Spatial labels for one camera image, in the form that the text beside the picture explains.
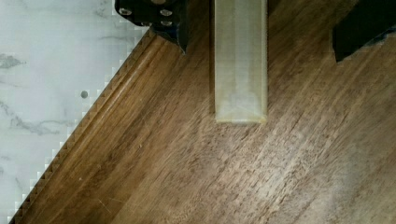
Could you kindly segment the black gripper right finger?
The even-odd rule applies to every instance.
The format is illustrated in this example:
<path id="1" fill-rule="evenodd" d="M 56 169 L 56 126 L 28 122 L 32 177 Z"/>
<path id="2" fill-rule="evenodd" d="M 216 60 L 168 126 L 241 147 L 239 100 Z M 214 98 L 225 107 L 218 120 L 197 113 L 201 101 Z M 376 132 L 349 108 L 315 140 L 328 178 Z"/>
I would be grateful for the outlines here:
<path id="1" fill-rule="evenodd" d="M 395 32 L 396 0 L 359 0 L 332 28 L 337 63 L 364 46 L 372 46 Z"/>

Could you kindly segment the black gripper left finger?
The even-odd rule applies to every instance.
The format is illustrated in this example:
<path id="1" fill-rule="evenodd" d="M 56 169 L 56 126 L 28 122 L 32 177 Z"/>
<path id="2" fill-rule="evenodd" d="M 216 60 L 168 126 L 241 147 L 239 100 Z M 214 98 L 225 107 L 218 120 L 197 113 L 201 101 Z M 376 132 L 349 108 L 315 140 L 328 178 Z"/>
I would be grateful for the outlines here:
<path id="1" fill-rule="evenodd" d="M 187 52 L 188 0 L 115 0 L 116 12 L 125 20 L 148 27 L 154 34 Z"/>

